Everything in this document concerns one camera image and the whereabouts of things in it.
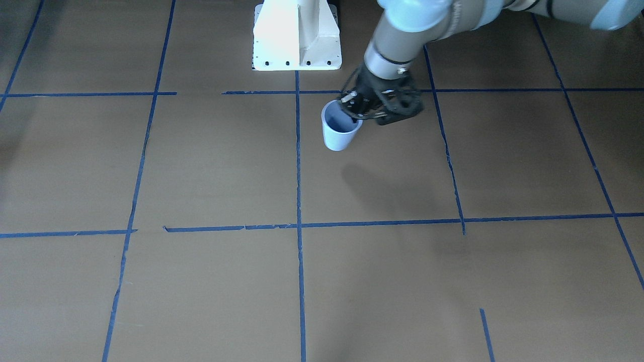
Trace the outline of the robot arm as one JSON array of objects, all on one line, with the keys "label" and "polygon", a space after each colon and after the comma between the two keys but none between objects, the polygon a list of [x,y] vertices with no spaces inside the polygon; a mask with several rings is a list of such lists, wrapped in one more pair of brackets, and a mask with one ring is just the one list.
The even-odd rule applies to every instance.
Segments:
[{"label": "robot arm", "polygon": [[363,61],[337,103],[353,122],[380,126],[417,116],[421,92],[410,68],[430,42],[473,31],[493,22],[503,10],[527,12],[612,31],[642,11],[642,1],[379,1],[383,14],[364,51]]}]

